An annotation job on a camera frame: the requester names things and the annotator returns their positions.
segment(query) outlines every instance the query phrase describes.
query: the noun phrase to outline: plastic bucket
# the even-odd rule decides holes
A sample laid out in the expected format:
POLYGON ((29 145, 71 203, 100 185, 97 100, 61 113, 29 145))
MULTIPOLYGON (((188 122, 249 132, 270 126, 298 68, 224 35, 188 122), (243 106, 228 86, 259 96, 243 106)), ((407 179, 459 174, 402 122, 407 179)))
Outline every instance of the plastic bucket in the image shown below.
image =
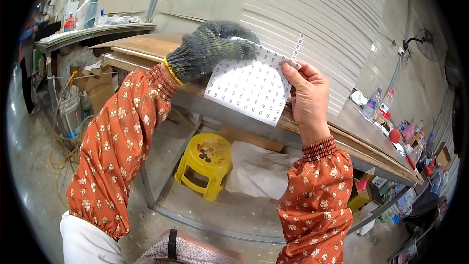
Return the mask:
POLYGON ((72 85, 65 92, 65 95, 59 103, 59 112, 67 138, 71 139, 77 137, 80 125, 83 121, 80 90, 77 86, 72 85))

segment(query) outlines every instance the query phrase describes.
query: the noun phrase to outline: white wall panel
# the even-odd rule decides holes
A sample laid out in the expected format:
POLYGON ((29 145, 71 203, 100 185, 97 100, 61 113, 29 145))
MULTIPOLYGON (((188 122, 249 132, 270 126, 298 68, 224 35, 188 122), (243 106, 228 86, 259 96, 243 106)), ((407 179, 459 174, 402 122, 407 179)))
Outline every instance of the white wall panel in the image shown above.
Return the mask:
POLYGON ((330 82, 329 110, 338 115, 352 91, 381 22, 385 0, 246 0, 241 22, 261 43, 312 63, 330 82))

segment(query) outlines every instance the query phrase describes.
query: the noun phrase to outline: orange floral sleeve cover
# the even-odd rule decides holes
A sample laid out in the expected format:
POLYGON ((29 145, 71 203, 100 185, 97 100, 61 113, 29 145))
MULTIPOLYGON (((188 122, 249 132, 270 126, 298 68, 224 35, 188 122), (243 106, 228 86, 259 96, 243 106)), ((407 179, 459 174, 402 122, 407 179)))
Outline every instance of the orange floral sleeve cover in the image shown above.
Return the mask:
POLYGON ((343 244, 352 225, 347 201, 353 185, 350 156, 333 136, 303 147, 303 159, 287 173, 278 204, 287 245, 278 264, 343 263, 343 244))
POLYGON ((129 73, 119 91, 90 122, 80 147, 80 164, 67 189, 72 215, 116 241, 130 230, 130 184, 151 147, 153 132, 171 109, 176 87, 159 65, 129 73))

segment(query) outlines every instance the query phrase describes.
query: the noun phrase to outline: red funnel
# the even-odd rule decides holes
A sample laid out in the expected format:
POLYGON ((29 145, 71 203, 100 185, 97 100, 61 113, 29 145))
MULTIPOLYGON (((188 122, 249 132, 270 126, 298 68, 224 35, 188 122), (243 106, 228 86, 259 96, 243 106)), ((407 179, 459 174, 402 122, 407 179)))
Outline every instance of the red funnel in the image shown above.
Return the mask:
POLYGON ((370 178, 366 178, 365 180, 359 181, 359 182, 356 184, 357 188, 358 188, 360 191, 362 191, 362 192, 365 191, 365 189, 366 189, 366 182, 368 181, 368 179, 370 179, 370 178))

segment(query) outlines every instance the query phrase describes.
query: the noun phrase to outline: elastic cuff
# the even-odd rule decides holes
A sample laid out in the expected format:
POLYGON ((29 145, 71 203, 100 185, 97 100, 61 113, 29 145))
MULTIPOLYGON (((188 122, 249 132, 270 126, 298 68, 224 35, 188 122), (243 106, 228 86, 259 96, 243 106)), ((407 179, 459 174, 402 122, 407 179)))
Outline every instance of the elastic cuff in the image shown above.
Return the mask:
POLYGON ((304 146, 303 150, 303 161, 315 161, 321 158, 327 157, 337 151, 337 146, 333 136, 325 138, 319 142, 316 142, 309 146, 304 146))
POLYGON ((121 238, 123 237, 122 235, 121 236, 117 236, 115 235, 114 233, 110 233, 108 232, 107 230, 103 229, 101 226, 95 224, 94 222, 92 222, 91 220, 89 220, 88 218, 85 218, 83 216, 81 216, 80 214, 76 213, 76 212, 73 212, 73 211, 70 211, 70 215, 73 215, 75 217, 78 217, 80 219, 83 219, 89 223, 91 223, 92 225, 96 226, 97 228, 99 228, 100 230, 102 230, 103 232, 105 232, 108 236, 112 237, 116 242, 121 238))
POLYGON ((168 78, 163 73, 161 73, 160 64, 157 64, 145 74, 148 77, 150 86, 159 92, 161 91, 161 97, 165 101, 169 101, 169 99, 171 99, 174 94, 176 94, 178 88, 170 80, 168 80, 168 78))

